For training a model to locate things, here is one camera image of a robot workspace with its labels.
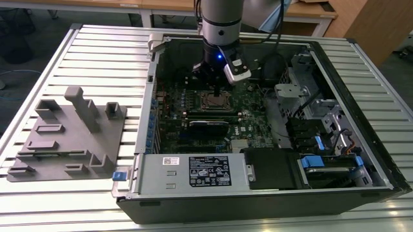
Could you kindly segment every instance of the aluminum slat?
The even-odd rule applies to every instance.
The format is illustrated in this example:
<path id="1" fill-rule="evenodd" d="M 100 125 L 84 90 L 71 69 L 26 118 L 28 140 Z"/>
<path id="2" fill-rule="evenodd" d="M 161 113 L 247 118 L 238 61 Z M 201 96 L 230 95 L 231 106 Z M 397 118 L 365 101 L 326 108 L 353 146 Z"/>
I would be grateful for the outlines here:
<path id="1" fill-rule="evenodd" d="M 396 126 L 396 125 L 372 125 L 374 131 L 413 131 L 413 125 Z"/>
<path id="2" fill-rule="evenodd" d="M 54 99 L 59 105 L 72 105 L 72 103 L 64 99 L 63 96 L 43 96 L 42 99 Z M 94 100 L 95 105 L 106 105 L 108 102 L 116 102 L 123 106 L 142 106 L 143 99 L 138 97 L 90 97 Z"/>
<path id="3" fill-rule="evenodd" d="M 64 95 L 67 86 L 48 86 L 44 94 L 47 95 Z M 139 96 L 143 97 L 143 88 L 129 87 L 82 87 L 83 96 Z"/>
<path id="4" fill-rule="evenodd" d="M 147 80 L 143 78 L 99 78 L 59 76 L 50 80 L 51 85 L 59 86 L 108 86 L 108 87 L 145 87 Z"/>
<path id="5" fill-rule="evenodd" d="M 116 78 L 147 77 L 149 71 L 58 68 L 55 75 L 56 76 L 116 77 Z"/>
<path id="6" fill-rule="evenodd" d="M 342 77 L 341 79 L 346 85 L 381 85 L 381 83 L 373 78 Z"/>
<path id="7" fill-rule="evenodd" d="M 333 63 L 333 66 L 337 70 L 361 70 L 369 71 L 369 67 L 364 64 L 342 64 L 342 63 Z"/>
<path id="8" fill-rule="evenodd" d="M 104 61 L 131 61 L 150 62 L 147 55 L 121 55 L 121 54 L 92 54 L 92 53 L 67 53 L 64 59 L 68 60 L 104 60 Z"/>
<path id="9" fill-rule="evenodd" d="M 358 102 L 362 111 L 400 111 L 395 102 Z"/>
<path id="10" fill-rule="evenodd" d="M 76 39 L 149 42 L 149 36 L 78 34 Z"/>
<path id="11" fill-rule="evenodd" d="M 99 53 L 99 54 L 141 54 L 141 55 L 145 55 L 150 51 L 149 51 L 147 48 L 71 46 L 70 52 Z"/>
<path id="12" fill-rule="evenodd" d="M 329 57 L 332 63 L 365 64 L 361 58 Z"/>
<path id="13" fill-rule="evenodd" d="M 413 142 L 413 132 L 377 132 L 380 140 L 385 142 Z"/>
<path id="14" fill-rule="evenodd" d="M 360 55 L 352 52 L 340 52 L 340 51 L 325 51 L 329 58 L 332 57 L 346 57 L 346 58 L 360 58 Z"/>
<path id="15" fill-rule="evenodd" d="M 94 46 L 94 47 L 141 47 L 147 48 L 149 43 L 134 41 L 110 41 L 110 40 L 83 40 L 76 39 L 72 43 L 76 46 Z"/>
<path id="16" fill-rule="evenodd" d="M 354 52 L 350 46 L 321 45 L 321 47 L 325 51 Z"/>
<path id="17" fill-rule="evenodd" d="M 137 62 L 110 62 L 110 61 L 84 61 L 63 60 L 59 67 L 62 68 L 95 68 L 95 69 L 143 69 L 147 70 L 150 63 Z"/>
<path id="18" fill-rule="evenodd" d="M 388 93 L 352 93 L 357 102 L 395 102 Z"/>
<path id="19" fill-rule="evenodd" d="M 388 93 L 382 86 L 354 86 L 348 85 L 348 89 L 352 93 Z"/>
<path id="20" fill-rule="evenodd" d="M 374 78 L 374 74 L 369 71 L 357 71 L 357 70 L 338 70 L 337 71 L 341 77 L 365 77 Z"/>
<path id="21" fill-rule="evenodd" d="M 369 121 L 409 121 L 404 112 L 364 111 Z"/>

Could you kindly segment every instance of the table leg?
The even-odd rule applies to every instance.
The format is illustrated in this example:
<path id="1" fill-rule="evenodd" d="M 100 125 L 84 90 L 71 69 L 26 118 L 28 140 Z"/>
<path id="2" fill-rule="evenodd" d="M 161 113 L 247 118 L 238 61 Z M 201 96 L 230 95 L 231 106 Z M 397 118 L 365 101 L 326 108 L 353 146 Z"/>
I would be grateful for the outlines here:
<path id="1" fill-rule="evenodd" d="M 328 31 L 328 28 L 330 26 L 332 19 L 330 18 L 324 18 L 320 23 L 317 24 L 317 27 L 314 29 L 313 35 L 316 37 L 322 37 L 325 32 Z"/>
<path id="2" fill-rule="evenodd" d="M 59 16 L 58 16 L 58 10 L 47 10 L 47 12 L 50 13 L 50 16 L 52 19 L 58 19 Z"/>
<path id="3" fill-rule="evenodd" d="M 150 9 L 141 9 L 142 24 L 145 28 L 154 27 L 154 15 Z"/>

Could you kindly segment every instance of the cable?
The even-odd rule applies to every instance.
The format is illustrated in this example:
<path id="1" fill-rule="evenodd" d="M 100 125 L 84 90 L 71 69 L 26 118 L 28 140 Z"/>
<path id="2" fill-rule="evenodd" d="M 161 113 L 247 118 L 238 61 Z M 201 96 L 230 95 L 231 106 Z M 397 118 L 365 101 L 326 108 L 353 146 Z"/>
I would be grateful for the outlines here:
<path id="1" fill-rule="evenodd" d="M 348 129 L 348 128 L 342 128 L 342 129 L 338 131 L 338 135 L 337 135 L 337 137 L 336 137 L 336 140 L 334 140 L 334 143 L 333 143 L 333 146 L 332 146 L 332 153 L 330 153 L 330 156 L 334 155 L 336 146 L 337 146 L 337 143 L 338 143 L 340 136 L 341 136 L 341 134 L 342 134 L 346 130 L 349 130 L 349 129 Z"/>
<path id="2" fill-rule="evenodd" d="M 304 110 L 304 108 L 314 101 L 316 97 L 321 94 L 321 90 L 318 89 L 317 92 L 310 96 L 310 98 L 308 99 L 308 101 L 302 104 L 301 107 L 298 107 L 297 111 L 294 112 L 292 117 L 296 117 L 296 115 L 298 114 L 298 112 L 301 110 Z"/>
<path id="3" fill-rule="evenodd" d="M 274 131 L 274 132 L 277 133 L 277 135 L 280 135 L 280 136 L 282 136 L 282 137 L 285 137 L 285 138 L 289 138 L 289 139 L 290 139 L 290 137 L 289 137 L 289 136 L 280 134 L 277 131 Z"/>
<path id="4" fill-rule="evenodd" d="M 3 100 L 8 100 L 8 101 L 19 101 L 19 100 L 24 100 L 24 98 L 6 98 L 6 97 L 0 97 L 0 99 L 3 99 Z"/>
<path id="5" fill-rule="evenodd" d="M 201 22 L 201 18 L 202 18 L 202 14 L 201 14 L 201 0 L 194 0 L 194 10 L 195 10 L 197 22 Z"/>
<path id="6" fill-rule="evenodd" d="M 186 21 L 186 19 L 187 19 L 187 17 L 185 16 L 185 17 L 183 17 L 183 20 L 181 21 L 181 23 L 183 23 L 183 22 Z"/>
<path id="7" fill-rule="evenodd" d="M 345 155 L 348 155 L 348 154 L 350 153 L 350 150 L 356 147 L 356 142 L 354 142 L 354 140 L 352 139 L 350 136 L 348 136 L 348 139 L 350 140 L 352 145 L 350 145 L 350 146 L 348 147 L 348 149 L 344 151 L 342 154 L 345 154 Z"/>
<path id="8" fill-rule="evenodd" d="M 32 72 L 32 73 L 39 73 L 42 75 L 42 72 L 39 72 L 36 70 L 11 70 L 11 71 L 7 71 L 4 73 L 0 73 L 0 75 L 8 74 L 8 73 L 14 73 L 14 72 Z"/>

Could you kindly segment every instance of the gray metal frame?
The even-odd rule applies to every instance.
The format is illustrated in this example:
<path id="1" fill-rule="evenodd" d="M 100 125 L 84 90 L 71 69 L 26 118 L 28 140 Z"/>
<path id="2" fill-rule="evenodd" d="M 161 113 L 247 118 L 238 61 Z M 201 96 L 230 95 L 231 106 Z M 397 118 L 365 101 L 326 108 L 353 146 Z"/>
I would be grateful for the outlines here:
<path id="1" fill-rule="evenodd" d="M 87 87 L 92 83 L 99 86 L 104 85 L 104 83 L 90 81 L 91 77 L 55 75 L 56 73 L 62 74 L 60 67 L 67 66 L 66 62 L 68 60 L 63 59 L 63 57 L 79 57 L 79 59 L 83 59 L 80 60 L 83 66 L 91 62 L 92 58 L 96 62 L 107 62 L 108 60 L 104 61 L 104 59 L 110 58 L 112 61 L 118 60 L 122 65 L 130 64 L 142 67 L 139 70 L 145 70 L 150 63 L 146 54 L 149 35 L 154 32 L 197 34 L 197 31 L 193 30 L 91 25 L 84 25 L 82 29 L 70 30 L 30 97 L 16 114 L 7 133 L 0 140 L 0 214 L 3 215 L 0 217 L 0 225 L 4 226 L 2 231 L 409 231 L 409 228 L 413 227 L 413 193 L 382 203 L 364 205 L 342 213 L 340 216 L 223 221 L 205 224 L 137 225 L 115 204 L 115 199 L 111 195 L 112 181 L 110 179 L 35 183 L 10 183 L 6 180 L 4 174 L 15 162 L 14 153 L 19 148 L 15 142 L 24 139 L 23 129 L 30 129 L 34 126 L 31 122 L 35 118 L 30 118 L 30 116 L 38 117 L 32 113 L 36 103 L 40 98 L 59 98 L 59 96 L 47 97 L 43 94 L 51 93 L 52 89 L 58 90 L 59 85 L 72 85 L 75 83 Z M 260 34 L 242 33 L 242 35 L 251 38 L 265 37 L 265 35 Z M 395 94 L 395 89 L 382 84 L 380 73 L 372 71 L 376 68 L 370 62 L 366 62 L 365 54 L 356 50 L 345 39 L 301 36 L 282 36 L 282 38 L 285 40 L 320 42 L 365 116 L 384 141 L 393 160 L 408 181 L 413 182 L 412 116 L 399 106 L 399 102 L 404 103 L 404 101 Z M 92 42 L 90 46 L 99 49 L 100 53 L 90 50 L 92 53 L 87 53 L 80 57 L 82 44 L 88 42 Z M 114 46 L 123 46 L 123 49 L 110 49 Z M 126 72 L 121 69 L 116 69 L 112 73 L 116 73 L 118 77 L 108 77 L 108 74 L 102 72 L 102 70 L 107 69 L 102 67 L 94 69 L 95 78 L 119 81 L 111 82 L 111 84 L 116 84 L 112 87 L 104 86 L 111 93 L 102 92 L 100 95 L 91 97 L 91 99 L 96 101 L 96 99 L 106 96 L 111 96 L 114 101 L 115 99 L 122 101 L 133 99 L 131 103 L 127 101 L 130 114 L 127 115 L 127 127 L 123 132 L 125 144 L 121 146 L 119 151 L 122 159 L 116 162 L 118 167 L 130 167 L 135 157 L 134 142 L 137 133 L 133 131 L 138 129 L 139 107 L 142 106 L 139 105 L 141 103 L 131 105 L 142 97 L 133 91 L 138 91 L 145 87 L 142 80 L 146 80 L 146 77 L 141 79 L 135 75 L 138 77 L 122 78 L 129 74 L 130 70 Z M 126 85 L 129 85 L 127 91 L 121 92 L 119 89 Z M 130 181 L 118 183 L 116 189 L 121 193 L 125 193 L 129 188 Z"/>

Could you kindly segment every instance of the warning label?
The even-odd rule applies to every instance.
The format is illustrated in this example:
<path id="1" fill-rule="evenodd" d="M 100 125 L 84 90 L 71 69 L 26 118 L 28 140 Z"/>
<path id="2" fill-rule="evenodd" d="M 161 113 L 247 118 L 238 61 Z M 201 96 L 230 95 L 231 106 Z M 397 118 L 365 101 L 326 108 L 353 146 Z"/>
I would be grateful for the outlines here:
<path id="1" fill-rule="evenodd" d="M 227 156 L 190 157 L 189 184 L 193 187 L 231 186 Z"/>

